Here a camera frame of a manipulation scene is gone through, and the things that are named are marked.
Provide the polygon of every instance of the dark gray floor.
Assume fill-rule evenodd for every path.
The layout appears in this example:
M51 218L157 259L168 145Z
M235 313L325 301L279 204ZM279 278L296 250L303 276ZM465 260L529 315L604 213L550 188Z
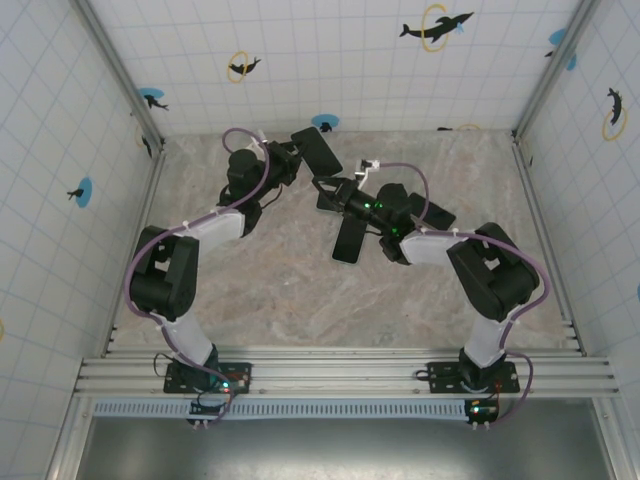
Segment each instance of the dark gray floor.
M604 480L589 402L531 401L490 432L460 422L98 419L91 480Z

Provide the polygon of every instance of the white tiled wall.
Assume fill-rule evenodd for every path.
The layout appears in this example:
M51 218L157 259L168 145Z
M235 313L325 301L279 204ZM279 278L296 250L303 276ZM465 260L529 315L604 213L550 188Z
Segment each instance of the white tiled wall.
M474 14L436 53L399 37L420 29L428 0L93 3L136 84L164 92L169 111L151 112L171 135L287 131L320 113L341 130L512 128L578 0L444 0L446 15ZM425 27L443 15L432 8ZM234 84L240 50L261 62Z
M44 474L102 341L151 167L129 113L67 0L0 2L0 478Z
M613 360L625 435L640 432L640 2L606 0L536 119L532 175L578 326L590 353ZM626 109L603 138L613 107Z

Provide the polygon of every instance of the metal ventilation grate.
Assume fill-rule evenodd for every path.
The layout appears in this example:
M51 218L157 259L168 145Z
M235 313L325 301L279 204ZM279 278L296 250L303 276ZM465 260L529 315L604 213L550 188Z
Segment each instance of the metal ventilation grate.
M215 401L202 402L216 405ZM103 399L96 417L207 418L190 415L189 399ZM237 398L225 417L229 420L283 418L430 418L466 420L463 400L280 400Z

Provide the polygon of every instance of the yellow ring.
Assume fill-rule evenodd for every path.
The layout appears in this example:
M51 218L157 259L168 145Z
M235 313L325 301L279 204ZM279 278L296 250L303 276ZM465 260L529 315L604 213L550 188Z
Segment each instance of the yellow ring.
M142 148L144 145L142 144L142 142L138 142L138 139L142 138L142 132L140 132L140 134L138 134L138 132L140 132L140 124L136 125L136 130L133 133L133 139L136 141L136 145L138 145L138 148Z
M607 137L607 133L606 133L607 122L613 116L613 110L610 110L609 113L607 113L607 116L604 117L604 122L602 123L602 138L604 138L607 142L613 142L616 138L622 135L622 132L624 132L624 129L627 127L627 120L629 120L629 116L627 115L627 109L624 107L621 107L621 108L622 108L622 113L624 113L624 120L622 121L622 127L620 127L620 131L616 133L613 137Z
M237 80L234 80L233 78L231 78L231 64L240 55L244 55L244 69L242 70L242 76ZM240 50L239 52L234 53L233 57L231 57L231 60L229 60L229 65L227 65L227 78L231 83L240 83L247 74L247 68L249 68L249 55L247 55L247 52L245 52L244 50Z
M434 3L433 5L429 5L427 7L427 9L424 11L424 15L422 15L422 25L420 28L420 38L422 39L422 48L424 48L425 52L429 52L429 53L435 53L435 52L439 52L440 50L442 50L446 45L447 42L449 41L449 34L447 33L444 37L444 42L442 42L442 45L440 45L438 48L436 49L431 49L427 46L427 44L424 42L424 21L427 19L427 15L429 15L429 12L431 10L433 10L434 8L439 8L440 10L442 10L443 13L447 13L447 9L444 8L442 5L440 5L439 3Z
M481 130L481 128L477 126L475 123L465 123L463 125L460 125L458 128L456 128L456 130L462 130L464 127L471 127L468 130Z

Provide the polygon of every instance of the marble floor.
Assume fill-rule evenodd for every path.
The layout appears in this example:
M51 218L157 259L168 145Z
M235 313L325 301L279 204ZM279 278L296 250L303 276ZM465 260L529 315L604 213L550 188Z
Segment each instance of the marble floor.
M286 135L268 135L285 141ZM454 226L495 221L523 251L543 260L506 132L328 133L326 140L351 175L361 158L410 162L429 179L431 200L457 215ZM240 147L245 139L231 138ZM228 154L219 135L171 138L149 223L168 227L215 205L227 183ZM476 311L451 267L390 263L368 235L357 265L331 260L341 218L315 209L306 166L265 210L246 238L202 259L195 312L220 345L459 347ZM373 194L388 182L422 193L408 169L370 177ZM263 204L272 198L269 194ZM161 344L154 324L121 314L118 344ZM508 344L564 344L553 295L522 318Z

